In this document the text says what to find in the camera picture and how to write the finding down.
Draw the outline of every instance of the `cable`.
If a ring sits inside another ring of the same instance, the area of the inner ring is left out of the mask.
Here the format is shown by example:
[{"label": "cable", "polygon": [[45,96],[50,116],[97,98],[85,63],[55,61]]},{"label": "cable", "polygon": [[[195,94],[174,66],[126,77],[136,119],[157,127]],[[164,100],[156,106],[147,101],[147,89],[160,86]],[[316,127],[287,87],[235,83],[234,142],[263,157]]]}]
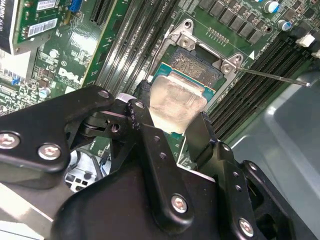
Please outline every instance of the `cable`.
[{"label": "cable", "polygon": [[88,155],[88,156],[91,158],[91,160],[92,160],[92,162],[93,162],[93,165],[94,165],[94,169],[95,169],[95,171],[96,171],[96,176],[97,176],[98,180],[103,179],[104,176],[103,176],[103,174],[102,174],[102,172],[101,172],[101,169],[100,169],[100,166],[99,166],[99,162],[98,162],[98,159],[96,158],[96,156],[93,155],[93,154],[92,154],[91,152],[89,152],[88,150],[85,150],[85,149],[83,149],[83,148],[78,148],[76,151],[77,151],[77,152],[80,152],[80,153],[83,153],[83,154],[86,154],[86,155]]},{"label": "cable", "polygon": [[77,152],[76,152],[76,161],[75,161],[75,163],[72,164],[72,165],[69,165],[69,166],[67,167],[67,169],[66,169],[65,172],[64,172],[63,178],[65,178],[65,176],[67,175],[67,173],[69,173],[71,170],[75,169],[75,168],[78,166],[78,164],[79,164],[79,162],[80,162],[80,159],[81,159],[81,152],[77,151]]}]

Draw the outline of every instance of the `blue connector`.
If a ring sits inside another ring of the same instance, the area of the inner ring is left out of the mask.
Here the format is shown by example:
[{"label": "blue connector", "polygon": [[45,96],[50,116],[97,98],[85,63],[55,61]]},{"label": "blue connector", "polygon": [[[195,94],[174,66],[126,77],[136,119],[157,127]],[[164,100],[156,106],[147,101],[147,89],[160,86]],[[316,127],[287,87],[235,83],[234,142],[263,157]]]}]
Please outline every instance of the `blue connector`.
[{"label": "blue connector", "polygon": [[12,78],[12,81],[11,81],[11,85],[14,86],[14,85],[18,85],[20,83],[20,76],[14,76]]},{"label": "blue connector", "polygon": [[69,11],[72,13],[77,13],[80,10],[82,0],[72,0],[69,6]]}]

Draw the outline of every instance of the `barcode label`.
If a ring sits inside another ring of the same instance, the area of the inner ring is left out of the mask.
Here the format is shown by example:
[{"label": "barcode label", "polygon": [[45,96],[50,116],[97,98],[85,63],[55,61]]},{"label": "barcode label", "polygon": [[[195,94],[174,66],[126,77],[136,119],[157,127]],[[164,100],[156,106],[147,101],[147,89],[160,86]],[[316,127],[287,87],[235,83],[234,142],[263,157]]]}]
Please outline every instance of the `barcode label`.
[{"label": "barcode label", "polygon": [[46,1],[39,1],[36,7],[37,11],[51,9],[54,8],[56,5],[56,0],[46,0]]},{"label": "barcode label", "polygon": [[45,22],[30,26],[29,32],[28,32],[28,38],[38,33],[43,33],[44,31],[55,28],[57,25],[57,22],[58,22],[58,18],[55,18],[49,21],[45,21]]}]

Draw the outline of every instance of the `black connector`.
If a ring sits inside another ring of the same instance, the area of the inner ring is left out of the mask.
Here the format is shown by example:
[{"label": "black connector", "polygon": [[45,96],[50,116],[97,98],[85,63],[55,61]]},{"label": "black connector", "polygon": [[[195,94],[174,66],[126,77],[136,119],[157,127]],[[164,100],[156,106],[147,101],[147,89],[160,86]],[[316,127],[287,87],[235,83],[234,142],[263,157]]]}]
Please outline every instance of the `black connector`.
[{"label": "black connector", "polygon": [[96,0],[90,18],[91,22],[96,23],[98,26],[104,24],[106,22],[107,13],[111,2],[111,0]]}]

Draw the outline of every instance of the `silver screw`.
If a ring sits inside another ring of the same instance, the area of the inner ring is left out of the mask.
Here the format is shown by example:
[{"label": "silver screw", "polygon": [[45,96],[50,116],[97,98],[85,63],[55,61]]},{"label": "silver screw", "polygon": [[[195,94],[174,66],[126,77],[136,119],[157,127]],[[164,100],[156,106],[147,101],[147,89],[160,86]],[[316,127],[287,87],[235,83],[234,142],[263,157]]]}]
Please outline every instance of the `silver screw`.
[{"label": "silver screw", "polygon": [[183,40],[183,41],[182,41],[182,46],[183,46],[183,47],[186,47],[187,45],[188,45],[188,41],[187,41],[187,40]]},{"label": "silver screw", "polygon": [[109,93],[107,91],[101,90],[98,92],[98,94],[105,99],[109,98]]},{"label": "silver screw", "polygon": [[229,64],[225,64],[224,66],[222,66],[221,70],[222,70],[222,72],[224,72],[225,74],[230,73],[230,71],[231,71],[230,65],[229,65]]},{"label": "silver screw", "polygon": [[235,61],[236,61],[236,62],[240,62],[240,61],[241,61],[241,56],[236,56],[236,57],[235,57]]},{"label": "silver screw", "polygon": [[171,204],[174,210],[181,214],[185,213],[188,209],[186,201],[178,195],[173,195],[173,197],[171,198]]},{"label": "silver screw", "polygon": [[135,105],[137,105],[139,108],[144,109],[145,105],[141,101],[136,101]]},{"label": "silver screw", "polygon": [[252,228],[251,224],[244,218],[240,218],[239,226],[245,235],[247,235],[248,237],[254,236],[254,229]]},{"label": "silver screw", "polygon": [[223,148],[227,151],[230,151],[230,148],[226,144],[222,144]]},{"label": "silver screw", "polygon": [[252,168],[253,170],[257,171],[257,167],[256,167],[252,162],[249,162],[249,166],[250,166],[250,168]]},{"label": "silver screw", "polygon": [[44,160],[56,160],[60,157],[61,151],[54,144],[44,144],[39,147],[38,155]]},{"label": "silver screw", "polygon": [[0,149],[13,149],[20,143],[20,138],[10,132],[0,134]]}]

